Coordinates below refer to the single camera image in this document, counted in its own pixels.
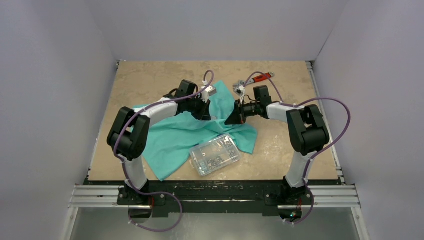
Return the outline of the teal t-shirt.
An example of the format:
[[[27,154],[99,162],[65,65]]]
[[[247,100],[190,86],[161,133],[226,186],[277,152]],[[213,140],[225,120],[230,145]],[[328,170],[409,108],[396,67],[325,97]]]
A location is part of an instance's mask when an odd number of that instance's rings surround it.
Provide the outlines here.
[[[200,121],[184,112],[150,127],[142,156],[160,181],[171,176],[188,160],[190,148],[221,134],[229,134],[242,152],[253,153],[257,130],[249,124],[225,125],[234,110],[235,99],[223,81],[217,81],[213,86],[217,93],[210,98],[209,112],[218,120]]]

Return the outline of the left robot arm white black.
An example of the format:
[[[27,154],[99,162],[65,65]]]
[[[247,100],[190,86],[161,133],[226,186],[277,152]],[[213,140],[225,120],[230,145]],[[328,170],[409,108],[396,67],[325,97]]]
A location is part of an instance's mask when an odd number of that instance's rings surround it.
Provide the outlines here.
[[[210,82],[199,87],[191,81],[182,80],[178,88],[154,103],[138,109],[122,107],[118,111],[106,142],[122,165],[124,182],[131,188],[129,197],[136,204],[142,205],[154,195],[145,188],[148,179],[141,160],[150,127],[185,112],[196,120],[210,121],[210,96],[214,93]]]

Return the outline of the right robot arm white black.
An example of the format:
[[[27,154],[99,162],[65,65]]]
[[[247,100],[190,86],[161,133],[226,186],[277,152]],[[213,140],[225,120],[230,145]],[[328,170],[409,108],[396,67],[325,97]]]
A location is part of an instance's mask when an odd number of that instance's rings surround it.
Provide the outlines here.
[[[314,155],[330,141],[324,117],[315,104],[294,107],[272,101],[266,85],[254,87],[253,93],[254,100],[249,103],[245,103],[243,98],[234,102],[233,111],[224,123],[242,125],[252,116],[287,123],[294,154],[277,198],[292,204],[307,190]]]

